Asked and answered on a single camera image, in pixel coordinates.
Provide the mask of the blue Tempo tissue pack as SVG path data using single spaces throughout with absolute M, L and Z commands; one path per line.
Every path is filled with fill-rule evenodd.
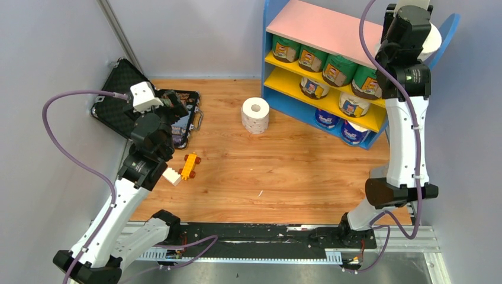
M 317 108 L 314 114 L 315 122 L 326 129 L 333 129 L 338 125 L 340 117 L 329 113 L 323 109 Z

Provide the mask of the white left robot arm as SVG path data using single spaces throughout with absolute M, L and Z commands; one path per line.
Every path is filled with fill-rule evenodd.
M 125 113 L 133 119 L 131 146 L 116 180 L 104 178 L 111 193 L 91 226 L 76 244 L 53 258 L 64 281 L 118 283 L 124 269 L 151 246 L 161 241 L 175 244 L 181 238 L 179 219 L 161 210 L 133 235 L 118 240 L 132 213 L 161 178 L 174 185 L 181 181 L 168 161 L 175 152 L 172 126 L 188 110 L 175 91 L 157 91 L 147 83 L 111 96 L 127 103 Z

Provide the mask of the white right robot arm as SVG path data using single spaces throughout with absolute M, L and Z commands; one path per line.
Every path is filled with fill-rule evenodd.
M 385 12 L 384 27 L 376 54 L 368 58 L 376 68 L 376 78 L 389 120 L 390 160 L 384 177 L 365 183 L 365 199 L 344 216 L 347 224 L 338 230 L 338 239 L 353 247 L 395 207 L 410 202 L 421 204 L 438 195 L 430 183 L 424 156 L 424 128 L 431 95 L 431 71 L 424 64 L 423 48 L 434 33 L 429 1 L 398 1 Z

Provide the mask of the plain green roll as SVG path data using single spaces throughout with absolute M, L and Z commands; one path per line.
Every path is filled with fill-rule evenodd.
M 272 36 L 272 54 L 280 62 L 292 63 L 298 60 L 301 44 L 274 34 Z

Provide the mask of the cream roll blue picture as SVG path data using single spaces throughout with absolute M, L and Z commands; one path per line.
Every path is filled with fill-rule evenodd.
M 300 91 L 311 99 L 323 99 L 330 91 L 328 86 L 305 76 L 302 77 L 299 86 Z

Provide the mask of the cream roll brown band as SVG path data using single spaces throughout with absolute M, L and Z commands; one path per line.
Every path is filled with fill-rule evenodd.
M 360 118 L 365 116 L 370 106 L 371 103 L 358 96 L 346 92 L 340 94 L 339 109 L 349 117 Z

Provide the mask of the white paper towel roll front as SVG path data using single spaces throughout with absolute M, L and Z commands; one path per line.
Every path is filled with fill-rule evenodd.
M 438 28 L 434 24 L 431 25 L 431 30 L 422 44 L 422 51 L 418 56 L 419 60 L 427 60 L 434 52 L 438 51 L 442 44 L 442 36 Z

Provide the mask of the green roll brown band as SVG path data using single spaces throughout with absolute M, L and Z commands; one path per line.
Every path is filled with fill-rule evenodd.
M 331 86 L 342 87 L 351 83 L 359 65 L 341 55 L 328 55 L 322 78 Z

